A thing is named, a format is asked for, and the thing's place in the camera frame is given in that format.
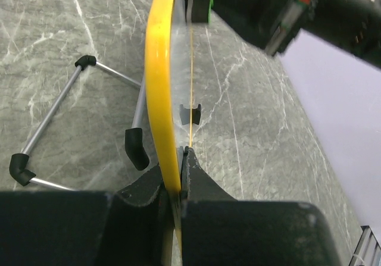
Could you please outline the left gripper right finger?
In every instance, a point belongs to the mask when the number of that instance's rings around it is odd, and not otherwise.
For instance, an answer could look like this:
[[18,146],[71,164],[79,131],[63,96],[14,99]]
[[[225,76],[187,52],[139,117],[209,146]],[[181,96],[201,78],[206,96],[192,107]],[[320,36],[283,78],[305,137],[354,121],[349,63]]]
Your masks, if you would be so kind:
[[182,161],[184,265],[339,265],[321,211],[298,201],[239,201],[200,166]]

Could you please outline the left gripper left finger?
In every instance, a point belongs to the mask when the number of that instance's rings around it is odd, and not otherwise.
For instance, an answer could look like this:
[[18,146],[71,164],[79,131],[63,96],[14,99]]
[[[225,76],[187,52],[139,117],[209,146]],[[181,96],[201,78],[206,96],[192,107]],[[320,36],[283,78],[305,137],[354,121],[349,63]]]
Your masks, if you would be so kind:
[[119,192],[1,193],[2,265],[170,265],[159,166]]

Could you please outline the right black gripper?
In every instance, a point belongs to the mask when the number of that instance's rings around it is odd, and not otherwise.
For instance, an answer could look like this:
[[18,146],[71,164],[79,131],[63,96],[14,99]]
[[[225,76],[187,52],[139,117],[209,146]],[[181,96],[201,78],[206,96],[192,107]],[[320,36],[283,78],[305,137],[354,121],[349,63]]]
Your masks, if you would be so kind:
[[380,67],[380,0],[213,0],[243,40],[274,56],[300,30]]

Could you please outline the yellow-framed whiteboard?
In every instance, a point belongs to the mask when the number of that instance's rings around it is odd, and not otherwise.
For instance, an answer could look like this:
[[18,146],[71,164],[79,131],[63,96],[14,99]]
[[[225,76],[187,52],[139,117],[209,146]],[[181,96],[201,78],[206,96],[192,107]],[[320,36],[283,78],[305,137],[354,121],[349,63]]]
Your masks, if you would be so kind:
[[193,0],[153,0],[145,38],[148,117],[164,185],[170,198],[173,233],[182,246],[181,176],[183,148],[192,144]]

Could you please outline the aluminium rail frame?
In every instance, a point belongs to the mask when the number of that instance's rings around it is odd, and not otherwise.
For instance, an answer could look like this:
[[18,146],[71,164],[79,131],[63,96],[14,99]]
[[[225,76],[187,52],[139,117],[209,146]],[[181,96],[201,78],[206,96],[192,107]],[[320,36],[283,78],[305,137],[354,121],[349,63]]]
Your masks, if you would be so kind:
[[349,266],[380,266],[380,244],[369,226],[362,226],[359,238]]

